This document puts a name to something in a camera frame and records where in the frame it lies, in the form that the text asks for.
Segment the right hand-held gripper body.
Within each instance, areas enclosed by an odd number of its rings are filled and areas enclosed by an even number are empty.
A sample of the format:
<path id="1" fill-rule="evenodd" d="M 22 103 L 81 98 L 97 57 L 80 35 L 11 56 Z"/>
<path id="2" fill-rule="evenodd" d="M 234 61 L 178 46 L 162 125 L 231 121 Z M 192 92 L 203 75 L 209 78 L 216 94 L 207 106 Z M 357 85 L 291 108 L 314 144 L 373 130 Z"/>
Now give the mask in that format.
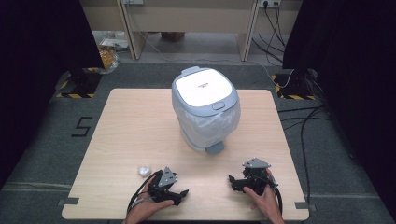
<path id="1" fill-rule="evenodd" d="M 244 177 L 247 179 L 247 186 L 253 189 L 258 195 L 262 195 L 266 186 L 276 189 L 276 181 L 267 172 L 270 164 L 258 158 L 253 158 L 243 163 L 245 170 Z"/>

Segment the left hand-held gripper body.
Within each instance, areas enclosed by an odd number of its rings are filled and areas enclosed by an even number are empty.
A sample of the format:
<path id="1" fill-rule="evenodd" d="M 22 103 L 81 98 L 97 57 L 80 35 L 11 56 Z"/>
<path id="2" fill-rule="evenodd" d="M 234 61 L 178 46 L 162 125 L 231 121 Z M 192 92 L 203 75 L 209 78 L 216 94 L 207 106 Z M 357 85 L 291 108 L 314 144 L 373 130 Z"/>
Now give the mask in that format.
<path id="1" fill-rule="evenodd" d="M 170 191 L 170 188 L 177 182 L 176 174 L 169 167 L 165 167 L 155 173 L 148 185 L 149 197 L 156 203 L 180 198 L 179 193 Z"/>

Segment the white grey pedal trash can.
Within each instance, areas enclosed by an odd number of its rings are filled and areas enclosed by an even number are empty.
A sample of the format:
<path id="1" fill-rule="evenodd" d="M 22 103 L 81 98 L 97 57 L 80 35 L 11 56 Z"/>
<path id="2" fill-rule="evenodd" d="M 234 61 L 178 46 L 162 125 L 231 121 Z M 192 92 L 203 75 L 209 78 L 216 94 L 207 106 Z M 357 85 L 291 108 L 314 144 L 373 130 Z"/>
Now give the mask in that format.
<path id="1" fill-rule="evenodd" d="M 183 70 L 173 81 L 171 92 L 185 110 L 201 117 L 225 111 L 239 100 L 236 88 L 226 76 L 218 70 L 199 66 Z M 205 152 L 220 153 L 224 149 L 223 141 Z"/>

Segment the person's right hand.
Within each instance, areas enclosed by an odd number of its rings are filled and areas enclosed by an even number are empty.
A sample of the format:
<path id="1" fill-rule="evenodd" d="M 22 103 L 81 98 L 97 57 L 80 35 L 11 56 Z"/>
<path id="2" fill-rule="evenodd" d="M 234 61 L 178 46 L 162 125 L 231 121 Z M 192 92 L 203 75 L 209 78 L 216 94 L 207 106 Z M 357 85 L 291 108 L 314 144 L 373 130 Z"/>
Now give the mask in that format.
<path id="1" fill-rule="evenodd" d="M 272 224 L 285 224 L 278 207 L 276 192 L 273 189 L 266 186 L 262 195 L 257 194 L 249 187 L 244 187 L 243 191 L 253 200 L 250 206 L 251 210 L 258 208 Z"/>

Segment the person's left hand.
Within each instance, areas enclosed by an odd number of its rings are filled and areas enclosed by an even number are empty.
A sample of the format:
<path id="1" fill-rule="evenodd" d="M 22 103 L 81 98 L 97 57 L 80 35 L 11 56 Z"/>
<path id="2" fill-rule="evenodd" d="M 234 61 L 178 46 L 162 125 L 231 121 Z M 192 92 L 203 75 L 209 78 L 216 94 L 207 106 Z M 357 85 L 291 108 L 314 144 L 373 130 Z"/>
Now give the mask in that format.
<path id="1" fill-rule="evenodd" d="M 140 224 L 156 212 L 174 204 L 172 200 L 159 203 L 152 201 L 147 193 L 151 181 L 152 178 L 146 183 L 145 187 L 143 187 L 141 193 L 138 195 L 137 200 L 139 203 L 127 213 L 126 218 L 121 224 Z"/>

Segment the clear plastic bin liner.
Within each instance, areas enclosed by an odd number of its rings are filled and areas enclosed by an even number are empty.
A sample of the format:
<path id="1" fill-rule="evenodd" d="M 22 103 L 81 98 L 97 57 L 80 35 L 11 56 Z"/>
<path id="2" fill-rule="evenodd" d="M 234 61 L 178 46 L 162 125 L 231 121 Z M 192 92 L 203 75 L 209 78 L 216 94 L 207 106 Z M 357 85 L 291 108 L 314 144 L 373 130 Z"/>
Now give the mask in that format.
<path id="1" fill-rule="evenodd" d="M 183 108 L 176 97 L 172 97 L 172 105 L 186 142 L 198 151 L 205 151 L 221 143 L 237 128 L 241 116 L 239 100 L 225 111 L 216 112 L 209 117 L 193 115 Z"/>

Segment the black stand base striped tape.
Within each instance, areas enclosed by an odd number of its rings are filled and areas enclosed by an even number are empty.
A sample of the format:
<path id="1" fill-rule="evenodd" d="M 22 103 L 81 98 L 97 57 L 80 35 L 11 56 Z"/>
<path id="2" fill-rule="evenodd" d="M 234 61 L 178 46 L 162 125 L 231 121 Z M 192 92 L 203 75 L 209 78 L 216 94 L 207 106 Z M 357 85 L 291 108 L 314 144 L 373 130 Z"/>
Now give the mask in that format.
<path id="1" fill-rule="evenodd" d="M 315 96 L 308 86 L 307 70 L 291 70 L 272 75 L 276 94 L 280 99 L 314 100 Z"/>
<path id="2" fill-rule="evenodd" d="M 79 77 L 68 74 L 66 79 L 61 82 L 56 97 L 70 99 L 92 98 L 101 78 L 101 74 L 90 70 L 84 70 Z"/>

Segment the plastic bag with yellow contents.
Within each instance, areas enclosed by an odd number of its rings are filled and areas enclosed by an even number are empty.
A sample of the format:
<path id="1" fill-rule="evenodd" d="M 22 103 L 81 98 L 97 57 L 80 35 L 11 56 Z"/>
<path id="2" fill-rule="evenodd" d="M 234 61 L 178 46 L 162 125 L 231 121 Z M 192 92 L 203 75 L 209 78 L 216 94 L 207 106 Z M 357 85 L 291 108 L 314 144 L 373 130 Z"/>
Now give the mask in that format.
<path id="1" fill-rule="evenodd" d="M 98 50 L 104 66 L 98 69 L 99 73 L 111 73 L 119 66 L 119 56 L 117 52 L 109 46 L 100 46 Z"/>

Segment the black curtain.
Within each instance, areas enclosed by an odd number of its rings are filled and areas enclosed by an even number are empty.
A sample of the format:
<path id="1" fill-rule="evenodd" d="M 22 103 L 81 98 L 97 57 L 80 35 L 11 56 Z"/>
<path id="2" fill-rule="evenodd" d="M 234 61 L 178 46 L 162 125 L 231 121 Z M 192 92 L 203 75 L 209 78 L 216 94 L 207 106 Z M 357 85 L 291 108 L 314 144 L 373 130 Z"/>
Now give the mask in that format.
<path id="1" fill-rule="evenodd" d="M 396 0 L 302 0 L 286 69 L 314 69 L 328 105 L 396 219 Z"/>
<path id="2" fill-rule="evenodd" d="M 80 0 L 0 0 L 0 189 L 60 76 L 82 82 L 85 68 L 102 65 Z"/>

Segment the beige wooden desk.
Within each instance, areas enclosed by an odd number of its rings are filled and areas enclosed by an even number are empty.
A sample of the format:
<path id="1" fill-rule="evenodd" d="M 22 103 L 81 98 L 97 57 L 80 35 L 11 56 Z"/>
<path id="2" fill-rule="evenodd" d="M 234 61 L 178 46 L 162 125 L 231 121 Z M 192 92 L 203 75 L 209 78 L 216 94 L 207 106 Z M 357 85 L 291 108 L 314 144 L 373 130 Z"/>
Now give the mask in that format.
<path id="1" fill-rule="evenodd" d="M 259 0 L 118 0 L 132 57 L 148 32 L 235 34 L 240 60 L 248 58 Z"/>

